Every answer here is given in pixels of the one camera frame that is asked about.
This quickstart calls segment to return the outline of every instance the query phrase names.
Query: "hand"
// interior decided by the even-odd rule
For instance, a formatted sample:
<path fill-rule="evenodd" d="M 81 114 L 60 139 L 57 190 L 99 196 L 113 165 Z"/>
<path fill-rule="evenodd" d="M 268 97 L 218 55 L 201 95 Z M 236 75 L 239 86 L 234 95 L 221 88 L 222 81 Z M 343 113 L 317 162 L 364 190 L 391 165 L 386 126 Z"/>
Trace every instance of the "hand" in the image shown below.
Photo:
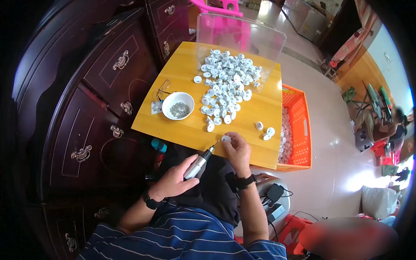
<path fill-rule="evenodd" d="M 225 141 L 223 145 L 227 151 L 228 159 L 236 171 L 237 177 L 250 177 L 250 145 L 239 133 L 228 132 L 225 135 L 231 137 L 231 143 Z"/>
<path fill-rule="evenodd" d="M 181 164 L 170 168 L 165 175 L 149 188 L 149 197 L 157 202 L 167 197 L 178 196 L 199 183 L 198 178 L 183 181 L 183 175 L 191 163 L 198 158 L 197 154 L 186 158 Z"/>

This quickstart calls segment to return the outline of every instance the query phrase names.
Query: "curtain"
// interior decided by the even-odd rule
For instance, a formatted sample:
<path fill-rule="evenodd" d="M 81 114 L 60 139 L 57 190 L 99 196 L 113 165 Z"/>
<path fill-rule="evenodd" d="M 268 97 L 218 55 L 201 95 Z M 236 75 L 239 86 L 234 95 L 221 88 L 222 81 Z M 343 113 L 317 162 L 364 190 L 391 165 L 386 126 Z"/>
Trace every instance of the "curtain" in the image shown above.
<path fill-rule="evenodd" d="M 364 39 L 370 33 L 371 27 L 377 19 L 377 14 L 371 9 L 366 1 L 355 0 L 355 5 L 357 6 L 362 28 L 356 31 L 335 53 L 331 59 L 332 64 L 338 64 L 342 60 L 350 64 L 352 59 L 357 55 L 359 49 L 363 45 Z"/>

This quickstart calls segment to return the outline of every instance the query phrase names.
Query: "black pants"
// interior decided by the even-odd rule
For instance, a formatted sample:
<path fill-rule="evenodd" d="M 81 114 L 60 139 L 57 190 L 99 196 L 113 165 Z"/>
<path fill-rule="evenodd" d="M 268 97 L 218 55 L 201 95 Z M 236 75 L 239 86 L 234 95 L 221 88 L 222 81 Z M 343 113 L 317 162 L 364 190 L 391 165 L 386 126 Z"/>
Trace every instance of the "black pants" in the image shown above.
<path fill-rule="evenodd" d="M 197 152 L 181 145 L 169 145 L 159 167 L 158 176 L 162 177 L 171 167 Z M 199 184 L 177 197 L 170 198 L 170 201 L 176 202 L 178 206 L 201 208 L 236 227 L 240 222 L 237 196 L 224 178 L 232 171 L 235 172 L 229 160 L 212 155 Z"/>

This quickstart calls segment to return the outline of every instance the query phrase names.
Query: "orange plastic crate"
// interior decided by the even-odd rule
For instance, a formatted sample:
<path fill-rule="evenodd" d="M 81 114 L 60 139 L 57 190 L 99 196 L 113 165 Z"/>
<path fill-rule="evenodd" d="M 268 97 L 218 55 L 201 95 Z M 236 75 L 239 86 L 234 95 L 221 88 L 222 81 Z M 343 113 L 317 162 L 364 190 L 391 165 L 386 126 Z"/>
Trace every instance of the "orange plastic crate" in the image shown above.
<path fill-rule="evenodd" d="M 277 164 L 277 171 L 300 171 L 312 167 L 312 136 L 306 96 L 303 91 L 283 84 L 283 107 L 288 108 L 293 136 L 289 163 Z"/>

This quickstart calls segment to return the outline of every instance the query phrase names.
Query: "white bowl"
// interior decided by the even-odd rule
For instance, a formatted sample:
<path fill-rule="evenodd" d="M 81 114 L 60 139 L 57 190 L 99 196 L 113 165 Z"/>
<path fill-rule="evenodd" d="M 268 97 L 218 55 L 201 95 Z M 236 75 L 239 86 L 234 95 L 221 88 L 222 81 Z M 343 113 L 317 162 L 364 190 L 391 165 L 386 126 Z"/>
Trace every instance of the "white bowl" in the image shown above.
<path fill-rule="evenodd" d="M 171 107 L 179 102 L 183 102 L 185 105 L 189 106 L 189 114 L 187 114 L 186 116 L 182 117 L 182 118 L 175 118 L 170 109 Z M 172 120 L 182 120 L 187 118 L 193 111 L 193 108 L 195 107 L 195 102 L 193 101 L 193 98 L 191 97 L 190 94 L 185 93 L 185 92 L 175 92 L 170 94 L 162 103 L 162 112 L 163 114 Z"/>

